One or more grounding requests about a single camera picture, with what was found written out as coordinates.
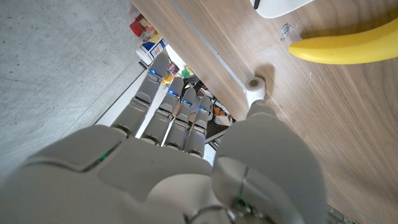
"wooden tabletop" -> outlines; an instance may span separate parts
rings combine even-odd
[[[386,24],[398,1],[315,0],[265,19],[248,0],[175,0],[193,24],[171,0],[131,1],[236,119],[248,108],[231,71],[242,83],[265,78],[278,117],[317,156],[330,205],[360,223],[398,222],[398,59],[323,65],[288,52],[301,39]],[[281,40],[286,23],[294,31]]]

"white plate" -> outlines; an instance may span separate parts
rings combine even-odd
[[[312,1],[313,0],[260,0],[259,7],[256,11],[260,16],[272,19],[283,16]]]

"robotic hand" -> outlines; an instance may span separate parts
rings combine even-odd
[[[214,167],[203,160],[210,99],[192,127],[195,91],[176,78],[135,136],[166,72],[160,54],[111,127],[79,130],[28,158],[0,185],[1,223],[325,223],[322,172],[265,101],[227,129]]]

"concrete floor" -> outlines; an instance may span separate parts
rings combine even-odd
[[[0,2],[0,180],[92,125],[142,72],[128,0]]]

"banana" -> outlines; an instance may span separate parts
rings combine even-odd
[[[310,62],[335,65],[398,57],[398,19],[358,34],[314,37],[290,45],[289,52]]]

